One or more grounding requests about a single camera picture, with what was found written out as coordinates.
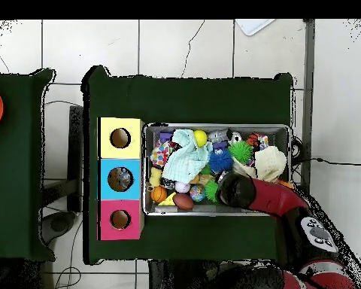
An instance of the blue fuzzy ball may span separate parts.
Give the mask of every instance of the blue fuzzy ball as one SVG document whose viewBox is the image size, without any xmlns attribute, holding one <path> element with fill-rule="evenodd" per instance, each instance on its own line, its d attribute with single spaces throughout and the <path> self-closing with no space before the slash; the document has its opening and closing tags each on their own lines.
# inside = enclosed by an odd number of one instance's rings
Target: blue fuzzy ball
<svg viewBox="0 0 361 289">
<path fill-rule="evenodd" d="M 210 153 L 208 165 L 215 173 L 228 171 L 232 168 L 232 156 L 228 150 L 213 151 Z"/>
</svg>

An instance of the round hole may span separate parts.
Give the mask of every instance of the round hole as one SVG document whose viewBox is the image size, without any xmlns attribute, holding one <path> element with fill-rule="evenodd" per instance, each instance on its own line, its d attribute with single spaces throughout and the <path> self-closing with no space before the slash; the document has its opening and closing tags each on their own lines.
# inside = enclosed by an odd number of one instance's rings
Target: round hole
<svg viewBox="0 0 361 289">
<path fill-rule="evenodd" d="M 124 230 L 131 223 L 131 216 L 127 211 L 119 210 L 111 214 L 111 225 L 117 230 Z"/>
<path fill-rule="evenodd" d="M 125 192 L 133 182 L 132 173 L 126 167 L 117 167 L 108 173 L 108 185 L 116 192 Z"/>
<path fill-rule="evenodd" d="M 127 148 L 131 142 L 131 135 L 126 129 L 115 129 L 111 133 L 110 142 L 115 148 Z"/>
</svg>

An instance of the table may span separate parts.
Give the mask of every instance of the table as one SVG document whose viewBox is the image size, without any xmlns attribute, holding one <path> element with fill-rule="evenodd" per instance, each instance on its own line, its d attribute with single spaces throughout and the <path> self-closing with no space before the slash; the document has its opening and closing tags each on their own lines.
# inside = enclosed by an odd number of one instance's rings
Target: table
<svg viewBox="0 0 361 289">
<path fill-rule="evenodd" d="M 145 123 L 250 123 L 290 125 L 289 74 L 274 80 L 113 78 L 94 66 L 83 78 L 83 256 L 100 259 L 276 260 L 277 224 L 262 217 L 146 216 L 135 241 L 96 240 L 96 119 L 135 117 Z"/>
</svg>

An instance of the green tablecloth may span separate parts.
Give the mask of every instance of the green tablecloth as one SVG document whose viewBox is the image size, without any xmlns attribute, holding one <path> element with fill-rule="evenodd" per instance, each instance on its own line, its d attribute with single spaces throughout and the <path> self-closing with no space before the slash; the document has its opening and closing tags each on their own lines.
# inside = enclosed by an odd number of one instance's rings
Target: green tablecloth
<svg viewBox="0 0 361 289">
<path fill-rule="evenodd" d="M 1 75 L 0 257 L 53 260 L 39 238 L 42 203 L 41 101 L 53 70 Z"/>
<path fill-rule="evenodd" d="M 97 241 L 96 118 L 134 117 L 145 123 L 290 125 L 291 85 L 289 74 L 274 80 L 157 79 L 141 75 L 112 78 L 102 66 L 92 67 L 82 83 L 84 112 L 89 121 L 89 126 L 84 127 L 85 138 L 89 139 L 89 144 L 84 143 L 84 178 L 90 181 L 84 188 L 85 195 L 89 194 L 89 202 L 84 203 L 85 262 L 95 263 L 102 258 L 276 259 L 276 223 L 268 216 L 146 216 L 139 240 Z"/>
</svg>

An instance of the pink box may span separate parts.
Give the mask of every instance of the pink box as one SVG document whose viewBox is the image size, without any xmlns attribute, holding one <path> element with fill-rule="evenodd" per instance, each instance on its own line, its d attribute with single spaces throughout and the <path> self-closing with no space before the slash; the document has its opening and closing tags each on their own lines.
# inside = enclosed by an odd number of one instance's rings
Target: pink box
<svg viewBox="0 0 361 289">
<path fill-rule="evenodd" d="M 114 211 L 126 211 L 131 221 L 122 230 L 114 228 L 111 215 Z M 100 240 L 139 239 L 143 228 L 140 200 L 101 200 L 100 202 Z"/>
</svg>

